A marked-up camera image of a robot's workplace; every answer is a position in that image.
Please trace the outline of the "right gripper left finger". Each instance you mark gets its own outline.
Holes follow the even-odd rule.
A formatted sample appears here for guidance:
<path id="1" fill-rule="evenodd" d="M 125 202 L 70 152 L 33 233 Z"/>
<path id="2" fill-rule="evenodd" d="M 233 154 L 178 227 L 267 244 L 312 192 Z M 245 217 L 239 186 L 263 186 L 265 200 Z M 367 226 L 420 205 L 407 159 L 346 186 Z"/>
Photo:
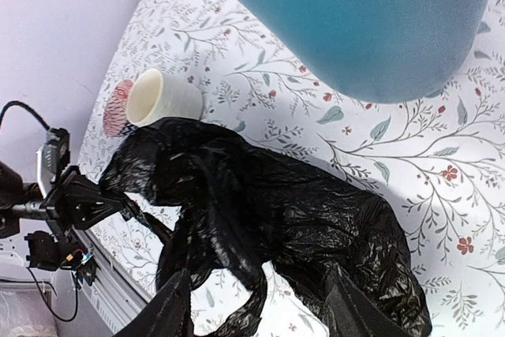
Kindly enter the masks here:
<path id="1" fill-rule="evenodd" d="M 193 336 L 189 273 L 173 274 L 138 316 L 136 336 Z"/>

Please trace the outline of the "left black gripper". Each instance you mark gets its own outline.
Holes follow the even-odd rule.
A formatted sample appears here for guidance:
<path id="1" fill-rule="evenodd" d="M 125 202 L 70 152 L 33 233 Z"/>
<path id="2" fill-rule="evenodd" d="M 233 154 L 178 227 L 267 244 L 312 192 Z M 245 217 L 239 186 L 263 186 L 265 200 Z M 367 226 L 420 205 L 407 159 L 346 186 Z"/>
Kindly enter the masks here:
<path id="1" fill-rule="evenodd" d="M 101 190 L 100 195 L 113 211 L 101 212 L 98 186 L 80 172 L 78 166 L 70 166 L 42 202 L 47 214 L 46 223 L 57 240 L 66 238 L 71 229 L 87 230 L 107 217 L 119 214 L 125 221 L 134 218 L 147 227 L 165 245 L 173 237 L 173 231 L 125 193 L 117 190 Z"/>

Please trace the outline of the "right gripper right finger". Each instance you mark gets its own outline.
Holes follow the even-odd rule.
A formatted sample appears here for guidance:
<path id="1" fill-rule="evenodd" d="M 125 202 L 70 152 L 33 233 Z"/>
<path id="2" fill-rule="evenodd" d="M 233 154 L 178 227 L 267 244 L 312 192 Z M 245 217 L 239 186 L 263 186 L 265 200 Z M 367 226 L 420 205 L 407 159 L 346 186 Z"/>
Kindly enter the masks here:
<path id="1" fill-rule="evenodd" d="M 324 280 L 323 321 L 329 336 L 398 336 L 398 326 L 387 319 L 340 268 Z"/>

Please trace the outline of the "black plastic trash bag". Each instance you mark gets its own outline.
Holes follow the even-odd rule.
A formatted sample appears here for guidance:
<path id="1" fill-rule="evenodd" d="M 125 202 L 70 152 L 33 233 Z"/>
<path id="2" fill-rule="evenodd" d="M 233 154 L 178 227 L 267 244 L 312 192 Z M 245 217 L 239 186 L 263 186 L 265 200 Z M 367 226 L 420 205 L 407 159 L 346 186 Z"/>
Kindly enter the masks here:
<path id="1" fill-rule="evenodd" d="M 218 336 L 257 332 L 266 263 L 323 323 L 324 280 L 340 267 L 398 326 L 398 336 L 431 333 L 425 293 L 392 207 L 325 170 L 218 125 L 162 118 L 123 140 L 99 187 L 179 208 L 160 253 L 157 287 L 185 269 L 197 289 L 214 270 L 226 269 L 250 293 Z"/>

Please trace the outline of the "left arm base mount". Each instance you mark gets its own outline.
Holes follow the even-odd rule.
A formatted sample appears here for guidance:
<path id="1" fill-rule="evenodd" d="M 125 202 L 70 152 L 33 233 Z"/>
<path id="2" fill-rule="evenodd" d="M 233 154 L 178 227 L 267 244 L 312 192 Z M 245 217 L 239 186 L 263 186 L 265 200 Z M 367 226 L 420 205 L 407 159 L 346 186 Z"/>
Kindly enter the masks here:
<path id="1" fill-rule="evenodd" d="M 69 233 L 61 240 L 45 231 L 27 234 L 24 240 L 28 244 L 26 260 L 30 268 L 44 271 L 71 271 L 80 283 L 91 286 L 95 282 L 98 268 L 92 245 L 85 245 L 75 233 Z"/>

